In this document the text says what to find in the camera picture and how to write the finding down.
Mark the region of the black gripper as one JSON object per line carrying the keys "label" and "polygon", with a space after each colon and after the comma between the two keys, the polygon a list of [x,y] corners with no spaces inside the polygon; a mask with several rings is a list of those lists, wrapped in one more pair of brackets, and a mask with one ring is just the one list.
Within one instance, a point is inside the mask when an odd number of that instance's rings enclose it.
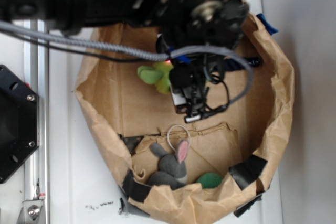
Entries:
{"label": "black gripper", "polygon": [[178,114],[185,114],[184,121],[192,123],[226,111],[226,105],[211,108],[207,104],[209,87],[224,84],[224,57],[207,53],[191,53],[171,59],[169,72],[170,91]]}

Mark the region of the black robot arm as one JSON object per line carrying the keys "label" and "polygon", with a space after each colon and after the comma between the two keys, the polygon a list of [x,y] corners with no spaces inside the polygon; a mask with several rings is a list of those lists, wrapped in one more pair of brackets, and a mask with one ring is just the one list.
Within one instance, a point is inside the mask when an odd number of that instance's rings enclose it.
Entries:
{"label": "black robot arm", "polygon": [[[44,40],[130,55],[132,62],[171,60],[168,90],[184,101],[177,106],[186,122],[222,113],[246,95],[244,90],[216,108],[207,104],[206,81],[223,83],[229,65],[248,69],[234,53],[249,12],[245,0],[1,0],[1,32],[20,39]],[[126,23],[159,27],[156,52],[107,42],[76,39],[85,27]]]}

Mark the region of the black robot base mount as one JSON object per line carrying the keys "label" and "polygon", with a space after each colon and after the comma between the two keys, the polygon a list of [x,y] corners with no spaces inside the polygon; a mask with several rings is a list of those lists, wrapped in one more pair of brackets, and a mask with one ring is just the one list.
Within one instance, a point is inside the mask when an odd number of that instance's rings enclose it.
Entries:
{"label": "black robot base mount", "polygon": [[1,65],[1,184],[38,149],[39,96]]}

